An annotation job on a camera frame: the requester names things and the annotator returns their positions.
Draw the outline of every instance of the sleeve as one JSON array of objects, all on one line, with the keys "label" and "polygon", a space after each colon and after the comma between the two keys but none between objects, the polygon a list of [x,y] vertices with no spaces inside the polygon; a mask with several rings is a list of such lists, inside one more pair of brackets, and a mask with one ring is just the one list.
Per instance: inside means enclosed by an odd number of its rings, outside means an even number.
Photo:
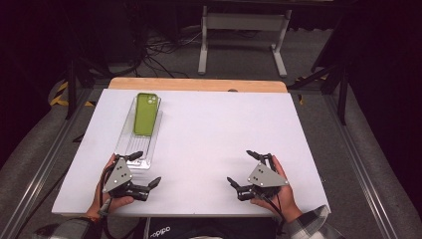
[{"label": "sleeve", "polygon": [[335,228],[325,223],[329,215],[324,205],[314,211],[307,212],[287,225],[292,239],[342,239]]},{"label": "sleeve", "polygon": [[51,239],[100,239],[101,234],[89,218],[74,218],[56,228]]}]

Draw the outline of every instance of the green phone case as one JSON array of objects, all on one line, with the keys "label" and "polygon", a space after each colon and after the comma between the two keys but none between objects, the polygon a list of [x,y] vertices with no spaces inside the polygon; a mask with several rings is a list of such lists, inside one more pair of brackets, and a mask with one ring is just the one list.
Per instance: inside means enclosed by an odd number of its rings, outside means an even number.
[{"label": "green phone case", "polygon": [[156,94],[139,93],[136,97],[136,112],[133,132],[137,135],[151,136],[158,111],[159,98]]}]

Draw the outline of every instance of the hand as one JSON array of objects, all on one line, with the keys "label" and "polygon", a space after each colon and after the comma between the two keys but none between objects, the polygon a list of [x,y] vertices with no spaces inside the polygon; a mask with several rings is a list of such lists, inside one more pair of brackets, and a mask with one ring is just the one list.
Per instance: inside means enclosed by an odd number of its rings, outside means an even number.
[{"label": "hand", "polygon": [[[274,163],[274,166],[276,167],[277,173],[283,176],[284,178],[287,178],[285,172],[283,171],[282,166],[280,165],[279,161],[277,160],[275,156],[273,156],[273,163]],[[272,202],[274,203],[274,205],[278,207],[279,199],[280,199],[280,206],[281,206],[280,209],[282,210],[282,213],[285,216],[286,221],[288,223],[294,221],[295,219],[297,219],[299,216],[302,215],[302,211],[296,205],[295,198],[293,196],[293,190],[290,185],[283,186],[280,189],[280,192],[278,193],[278,195],[279,197],[275,196],[272,199]],[[272,211],[274,214],[279,215],[276,212],[276,210],[264,200],[253,198],[251,199],[251,203],[267,208],[270,211]]]},{"label": "hand", "polygon": [[[111,158],[109,159],[107,165],[105,166],[105,169],[112,165],[114,161],[115,155],[113,154]],[[102,193],[103,196],[103,202],[106,202],[109,199],[108,193]],[[130,204],[134,201],[133,197],[126,196],[126,197],[120,197],[120,198],[114,198],[111,201],[111,205],[109,206],[108,212],[112,213],[119,207],[122,207],[124,205]],[[94,218],[100,218],[100,215],[98,214],[100,210],[100,183],[97,184],[96,194],[94,196],[93,204],[91,204],[90,208],[87,210],[87,213],[85,214],[88,217],[94,217]]]}]

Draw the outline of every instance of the metal stand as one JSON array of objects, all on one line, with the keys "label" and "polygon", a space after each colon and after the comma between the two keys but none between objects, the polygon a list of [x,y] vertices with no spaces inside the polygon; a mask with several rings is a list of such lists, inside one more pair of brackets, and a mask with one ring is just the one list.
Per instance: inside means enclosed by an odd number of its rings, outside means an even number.
[{"label": "metal stand", "polygon": [[288,10],[285,15],[256,15],[256,14],[224,14],[208,13],[207,6],[202,12],[202,46],[199,56],[198,74],[205,75],[207,68],[208,29],[229,30],[258,30],[279,32],[279,39],[271,46],[277,70],[282,78],[287,76],[286,68],[280,55],[283,40],[285,39],[292,11]]}]

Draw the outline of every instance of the metal frame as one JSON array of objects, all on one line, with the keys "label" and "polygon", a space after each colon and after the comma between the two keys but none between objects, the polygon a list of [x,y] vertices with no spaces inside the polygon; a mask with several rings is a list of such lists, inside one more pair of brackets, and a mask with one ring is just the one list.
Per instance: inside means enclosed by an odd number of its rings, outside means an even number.
[{"label": "metal frame", "polygon": [[340,119],[336,115],[337,109],[333,97],[325,95],[324,99],[332,115],[332,118],[335,121],[337,129],[340,132],[345,145],[347,146],[351,166],[353,167],[353,171],[356,173],[357,180],[359,181],[359,184],[363,190],[363,194],[365,195],[368,205],[372,210],[372,214],[376,223],[378,224],[382,237],[388,239],[398,238],[378,196],[378,192],[372,184],[369,174],[365,169],[365,166],[362,162],[362,159],[360,158],[360,155],[353,142],[353,139],[350,136],[350,133],[348,132],[347,127],[341,123]]},{"label": "metal frame", "polygon": [[71,130],[72,126],[74,125],[78,115],[87,101],[88,97],[90,96],[92,90],[83,90],[79,99],[78,99],[78,106],[72,117],[68,120],[65,120],[64,124],[62,125],[57,137],[55,138],[53,145],[50,147],[49,152],[47,153],[46,157],[44,158],[43,162],[41,163],[38,171],[34,175],[31,182],[28,184],[27,189],[25,190],[25,194],[22,196],[21,201],[19,202],[18,206],[16,207],[13,215],[10,217],[9,222],[7,223],[6,227],[3,229],[0,238],[2,239],[14,239],[17,236],[20,228],[22,227],[23,223],[25,222],[26,218],[28,217],[30,210],[35,203],[35,200],[38,197],[41,189],[44,186],[44,183],[47,180],[47,177],[53,168],[53,165],[56,162],[58,154],[60,153],[64,140],[68,136],[69,131]]},{"label": "metal frame", "polygon": [[259,30],[279,32],[279,39],[271,48],[279,75],[280,77],[285,78],[287,72],[280,50],[286,36],[291,15],[292,10],[286,11],[285,15],[208,13],[207,6],[204,6],[202,11],[202,46],[199,56],[198,74],[205,75],[206,73],[208,29]]}]

